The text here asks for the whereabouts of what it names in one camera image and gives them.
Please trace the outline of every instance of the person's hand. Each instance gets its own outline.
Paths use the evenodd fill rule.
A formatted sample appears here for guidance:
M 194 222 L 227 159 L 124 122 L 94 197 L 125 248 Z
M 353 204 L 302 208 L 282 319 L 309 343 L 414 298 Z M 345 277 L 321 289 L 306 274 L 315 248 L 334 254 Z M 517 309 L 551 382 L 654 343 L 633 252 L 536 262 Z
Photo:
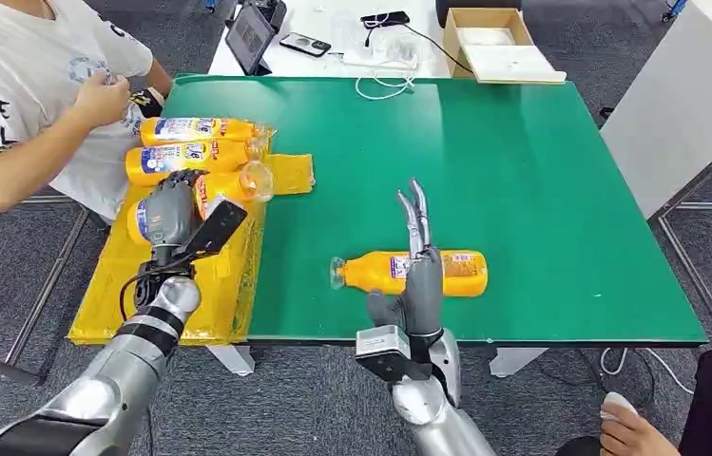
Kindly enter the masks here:
M 90 129 L 120 121 L 128 110 L 129 84 L 118 76 L 115 84 L 104 85 L 106 73 L 95 71 L 84 81 L 73 110 Z
M 602 410 L 620 423 L 602 422 L 600 456 L 680 456 L 672 443 L 644 418 L 616 404 L 602 404 Z

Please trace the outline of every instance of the plastic bottle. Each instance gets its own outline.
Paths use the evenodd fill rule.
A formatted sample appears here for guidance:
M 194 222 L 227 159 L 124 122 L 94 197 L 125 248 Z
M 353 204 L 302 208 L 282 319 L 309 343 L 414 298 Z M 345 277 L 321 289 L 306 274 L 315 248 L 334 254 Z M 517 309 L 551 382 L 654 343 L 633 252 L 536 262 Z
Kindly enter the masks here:
M 260 161 L 247 163 L 241 171 L 210 173 L 199 176 L 193 194 L 202 219 L 213 211 L 217 198 L 240 205 L 250 201 L 265 202 L 275 196 L 275 179 L 271 170 Z
M 474 297 L 487 288 L 487 261 L 479 252 L 444 250 L 442 257 L 442 293 L 445 296 Z M 331 260 L 331 285 L 344 285 L 370 292 L 400 295 L 409 271 L 408 252 L 371 252 L 358 259 Z
M 152 117 L 140 127 L 140 139 L 145 146 L 213 139 L 245 141 L 256 136 L 268 138 L 271 131 L 263 124 L 239 119 L 197 117 Z
M 268 146 L 263 137 L 246 141 L 210 140 L 135 147 L 126 152 L 126 174 L 136 185 L 156 185 L 172 171 L 203 169 L 233 171 L 241 165 L 261 160 Z
M 240 171 L 211 172 L 199 176 L 193 185 L 193 194 L 202 220 L 224 200 L 239 205 L 251 201 L 268 201 L 274 196 L 274 177 L 260 161 L 247 163 Z M 148 244 L 148 227 L 145 224 L 145 199 L 132 204 L 126 213 L 126 227 L 132 241 Z

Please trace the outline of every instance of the green mat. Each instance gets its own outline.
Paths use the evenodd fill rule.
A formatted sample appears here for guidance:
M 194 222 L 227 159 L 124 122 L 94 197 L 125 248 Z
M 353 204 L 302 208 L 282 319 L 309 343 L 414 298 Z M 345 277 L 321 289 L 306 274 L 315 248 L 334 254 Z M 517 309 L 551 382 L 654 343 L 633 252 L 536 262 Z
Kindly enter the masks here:
M 446 298 L 458 339 L 706 341 L 571 83 L 417 80 L 372 102 L 351 79 L 188 76 L 165 115 L 266 122 L 275 152 L 314 154 L 313 193 L 269 203 L 250 339 L 351 339 L 369 327 L 365 294 L 332 290 L 328 264 L 408 248 L 394 192 L 414 176 L 435 244 L 478 250 L 490 267 L 483 295 Z

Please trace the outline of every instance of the tablet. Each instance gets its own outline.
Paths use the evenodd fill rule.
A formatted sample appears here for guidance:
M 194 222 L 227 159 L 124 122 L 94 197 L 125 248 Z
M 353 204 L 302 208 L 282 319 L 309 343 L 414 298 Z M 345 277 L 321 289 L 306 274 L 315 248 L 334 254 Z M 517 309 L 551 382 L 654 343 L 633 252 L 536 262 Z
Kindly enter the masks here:
M 238 13 L 224 41 L 241 65 L 243 73 L 251 76 L 258 72 L 263 52 L 269 48 L 274 37 L 275 30 L 271 24 L 259 9 L 250 4 Z

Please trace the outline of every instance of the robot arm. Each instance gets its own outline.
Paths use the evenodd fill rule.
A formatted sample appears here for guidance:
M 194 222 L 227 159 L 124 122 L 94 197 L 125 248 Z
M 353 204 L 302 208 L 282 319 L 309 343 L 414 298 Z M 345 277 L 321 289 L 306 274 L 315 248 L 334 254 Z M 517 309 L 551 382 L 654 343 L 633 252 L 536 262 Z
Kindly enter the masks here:
M 220 200 L 201 222 L 191 176 L 175 173 L 145 200 L 152 252 L 137 275 L 136 313 L 79 378 L 30 417 L 0 430 L 0 455 L 128 453 L 184 325 L 199 307 L 190 261 L 220 252 L 246 217 L 237 204 Z
M 406 289 L 394 301 L 367 296 L 375 328 L 356 335 L 356 361 L 386 381 L 397 413 L 423 456 L 495 456 L 470 416 L 459 408 L 461 365 L 456 340 L 443 328 L 442 264 L 432 246 L 423 189 L 412 179 L 414 203 L 398 191 L 409 228 Z

